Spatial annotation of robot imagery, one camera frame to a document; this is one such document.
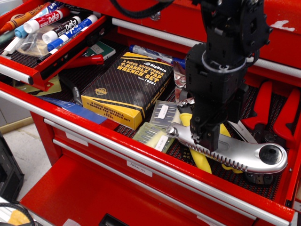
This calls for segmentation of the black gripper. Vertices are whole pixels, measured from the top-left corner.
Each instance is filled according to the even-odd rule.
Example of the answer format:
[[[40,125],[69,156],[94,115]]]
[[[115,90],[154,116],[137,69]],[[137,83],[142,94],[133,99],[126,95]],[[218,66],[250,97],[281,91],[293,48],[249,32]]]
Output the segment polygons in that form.
[[[186,89],[195,98],[192,139],[213,152],[218,148],[220,124],[238,122],[245,105],[246,59],[222,65],[208,55],[203,43],[190,49],[185,63]]]

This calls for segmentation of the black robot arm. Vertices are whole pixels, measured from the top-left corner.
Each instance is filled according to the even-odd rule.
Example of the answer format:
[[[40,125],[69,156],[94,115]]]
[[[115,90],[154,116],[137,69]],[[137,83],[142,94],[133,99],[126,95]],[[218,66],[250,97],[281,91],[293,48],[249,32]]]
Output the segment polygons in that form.
[[[190,121],[195,144],[218,147],[220,125],[237,122],[246,103],[245,74],[269,44],[272,29],[262,0],[201,0],[207,40],[187,54],[186,89],[195,104]]]

